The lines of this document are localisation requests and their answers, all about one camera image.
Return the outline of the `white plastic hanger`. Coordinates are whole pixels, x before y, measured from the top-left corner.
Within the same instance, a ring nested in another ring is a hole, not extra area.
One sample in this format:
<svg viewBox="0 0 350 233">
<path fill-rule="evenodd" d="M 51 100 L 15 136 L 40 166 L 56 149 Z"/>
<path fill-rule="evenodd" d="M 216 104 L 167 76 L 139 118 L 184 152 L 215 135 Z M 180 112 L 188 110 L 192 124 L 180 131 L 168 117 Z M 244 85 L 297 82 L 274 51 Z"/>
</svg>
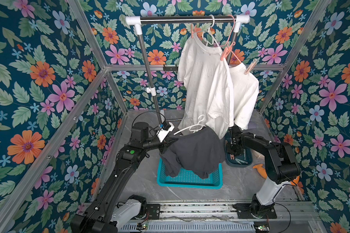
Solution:
<svg viewBox="0 0 350 233">
<path fill-rule="evenodd" d="M 184 129 L 178 130 L 177 132 L 173 133 L 173 135 L 175 136 L 177 134 L 182 133 L 183 131 L 190 131 L 191 133 L 196 133 L 196 132 L 202 130 L 203 128 L 206 127 L 206 125 L 202 124 L 202 122 L 205 120 L 205 118 L 206 118 L 205 115 L 200 115 L 198 117 L 197 124 L 193 124 L 193 125 L 188 126 Z"/>
<path fill-rule="evenodd" d="M 197 37 L 203 43 L 203 45 L 207 47 L 213 46 L 216 48 L 220 48 L 221 46 L 219 42 L 216 40 L 216 38 L 214 37 L 214 32 L 213 32 L 213 26 L 215 25 L 215 17 L 214 15 L 210 15 L 210 17 L 212 18 L 212 24 L 207 30 L 208 35 L 204 37 L 205 32 L 200 28 L 195 28 L 195 32 L 197 34 Z"/>
</svg>

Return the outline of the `dark grey t-shirt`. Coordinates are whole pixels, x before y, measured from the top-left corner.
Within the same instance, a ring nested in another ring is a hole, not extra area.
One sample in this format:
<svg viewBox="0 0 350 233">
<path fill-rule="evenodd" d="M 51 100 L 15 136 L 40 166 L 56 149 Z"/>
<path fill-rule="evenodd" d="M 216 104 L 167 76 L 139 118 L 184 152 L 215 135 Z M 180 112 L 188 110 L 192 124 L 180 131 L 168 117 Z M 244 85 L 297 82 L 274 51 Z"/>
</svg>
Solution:
<svg viewBox="0 0 350 233">
<path fill-rule="evenodd" d="M 222 141 L 208 126 L 196 133 L 174 138 L 177 141 L 160 154 L 166 176 L 176 177 L 183 168 L 207 179 L 225 161 Z"/>
</svg>

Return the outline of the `plain white t-shirt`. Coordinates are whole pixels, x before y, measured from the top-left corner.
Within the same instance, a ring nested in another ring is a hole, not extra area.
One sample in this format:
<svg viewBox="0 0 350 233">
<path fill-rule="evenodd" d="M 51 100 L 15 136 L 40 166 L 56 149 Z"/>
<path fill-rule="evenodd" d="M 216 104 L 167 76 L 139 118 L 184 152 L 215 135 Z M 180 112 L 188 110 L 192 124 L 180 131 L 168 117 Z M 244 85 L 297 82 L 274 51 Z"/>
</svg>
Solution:
<svg viewBox="0 0 350 233">
<path fill-rule="evenodd" d="M 221 48 L 187 39 L 179 61 L 178 81 L 186 88 L 185 112 L 179 129 L 200 123 L 222 139 L 234 124 L 233 84 Z"/>
</svg>

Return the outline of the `white printed t-shirt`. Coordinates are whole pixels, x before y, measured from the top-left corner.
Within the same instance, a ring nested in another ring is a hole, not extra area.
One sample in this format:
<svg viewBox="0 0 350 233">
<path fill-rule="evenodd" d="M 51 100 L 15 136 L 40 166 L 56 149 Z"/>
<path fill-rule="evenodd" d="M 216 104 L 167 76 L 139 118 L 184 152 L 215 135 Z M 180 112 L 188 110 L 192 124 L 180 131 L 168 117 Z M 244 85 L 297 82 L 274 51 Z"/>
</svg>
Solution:
<svg viewBox="0 0 350 233">
<path fill-rule="evenodd" d="M 234 123 L 242 130 L 247 130 L 259 94 L 258 79 L 248 72 L 241 63 L 230 67 L 234 95 Z"/>
</svg>

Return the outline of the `beige clothespin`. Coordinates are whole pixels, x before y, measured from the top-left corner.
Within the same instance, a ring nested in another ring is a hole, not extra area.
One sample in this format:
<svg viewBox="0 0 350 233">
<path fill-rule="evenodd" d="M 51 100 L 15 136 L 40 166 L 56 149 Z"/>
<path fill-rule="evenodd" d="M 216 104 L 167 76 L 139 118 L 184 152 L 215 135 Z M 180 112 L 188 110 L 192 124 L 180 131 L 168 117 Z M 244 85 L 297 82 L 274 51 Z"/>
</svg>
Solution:
<svg viewBox="0 0 350 233">
<path fill-rule="evenodd" d="M 246 68 L 244 74 L 248 75 L 251 73 L 251 71 L 254 69 L 254 67 L 257 65 L 257 58 L 254 58 L 253 61 L 250 63 L 250 65 Z"/>
</svg>

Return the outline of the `pink clothespin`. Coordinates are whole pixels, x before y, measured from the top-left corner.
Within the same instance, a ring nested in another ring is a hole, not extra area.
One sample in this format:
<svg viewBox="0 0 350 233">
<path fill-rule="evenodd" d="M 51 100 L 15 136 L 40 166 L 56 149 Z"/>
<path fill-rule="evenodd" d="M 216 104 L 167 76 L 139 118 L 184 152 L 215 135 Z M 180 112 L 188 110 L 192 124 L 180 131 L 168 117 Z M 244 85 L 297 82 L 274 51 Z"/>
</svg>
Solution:
<svg viewBox="0 0 350 233">
<path fill-rule="evenodd" d="M 228 58 L 228 56 L 232 53 L 232 49 L 233 49 L 233 46 L 235 45 L 235 42 L 232 42 L 230 45 L 226 45 L 223 52 L 222 52 L 222 55 L 220 57 L 220 60 L 226 60 L 227 62 L 230 60 L 230 58 Z"/>
<path fill-rule="evenodd" d="M 196 27 L 191 23 L 191 38 L 197 35 Z"/>
</svg>

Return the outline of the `pink wire hanger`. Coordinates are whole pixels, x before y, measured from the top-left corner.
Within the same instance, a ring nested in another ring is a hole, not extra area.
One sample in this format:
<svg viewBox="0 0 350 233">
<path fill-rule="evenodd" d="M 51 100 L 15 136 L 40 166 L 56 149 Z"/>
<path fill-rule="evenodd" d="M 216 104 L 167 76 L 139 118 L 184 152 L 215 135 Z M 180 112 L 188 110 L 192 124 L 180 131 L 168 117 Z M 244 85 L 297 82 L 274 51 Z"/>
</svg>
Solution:
<svg viewBox="0 0 350 233">
<path fill-rule="evenodd" d="M 224 50 L 226 45 L 230 45 L 232 42 L 235 42 L 236 37 L 240 31 L 241 25 L 249 23 L 249 21 L 250 21 L 250 16 L 247 16 L 247 15 L 235 15 L 235 16 L 230 15 L 230 17 L 232 17 L 232 19 L 233 19 L 233 26 L 232 26 L 231 32 L 228 36 L 226 43 L 221 46 L 223 48 L 223 50 Z M 231 57 L 234 55 L 235 54 L 234 54 L 233 49 L 232 49 L 232 53 L 228 56 L 228 58 L 231 59 Z"/>
</svg>

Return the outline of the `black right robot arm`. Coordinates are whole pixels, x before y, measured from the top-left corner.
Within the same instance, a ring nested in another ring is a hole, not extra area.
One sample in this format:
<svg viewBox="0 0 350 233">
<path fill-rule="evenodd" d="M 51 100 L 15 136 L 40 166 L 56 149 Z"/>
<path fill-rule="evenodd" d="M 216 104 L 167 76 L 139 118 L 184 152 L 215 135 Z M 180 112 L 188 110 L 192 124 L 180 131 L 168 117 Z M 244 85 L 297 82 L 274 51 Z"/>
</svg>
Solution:
<svg viewBox="0 0 350 233">
<path fill-rule="evenodd" d="M 243 133 L 236 125 L 228 129 L 225 153 L 229 166 L 245 168 L 251 165 L 254 151 L 264 157 L 265 182 L 253 195 L 248 207 L 236 206 L 236 209 L 261 218 L 274 212 L 275 198 L 284 186 L 297 186 L 295 180 L 301 169 L 288 143 L 272 142 L 250 132 Z"/>
</svg>

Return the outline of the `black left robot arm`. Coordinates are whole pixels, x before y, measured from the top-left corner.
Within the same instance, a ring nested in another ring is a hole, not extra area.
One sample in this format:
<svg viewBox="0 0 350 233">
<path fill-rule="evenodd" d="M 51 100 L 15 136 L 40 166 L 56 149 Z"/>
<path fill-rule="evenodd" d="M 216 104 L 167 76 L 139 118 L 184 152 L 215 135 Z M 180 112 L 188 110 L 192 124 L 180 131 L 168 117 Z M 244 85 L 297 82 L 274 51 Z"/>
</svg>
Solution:
<svg viewBox="0 0 350 233">
<path fill-rule="evenodd" d="M 173 129 L 173 123 L 164 121 L 151 137 L 148 123 L 137 122 L 132 126 L 131 137 L 119 150 L 115 167 L 102 190 L 84 213 L 72 218 L 73 233 L 116 233 L 132 218 L 145 214 L 144 197 L 133 195 L 121 207 L 117 207 L 118 199 L 150 150 L 163 153 L 177 141 L 168 136 Z"/>
</svg>

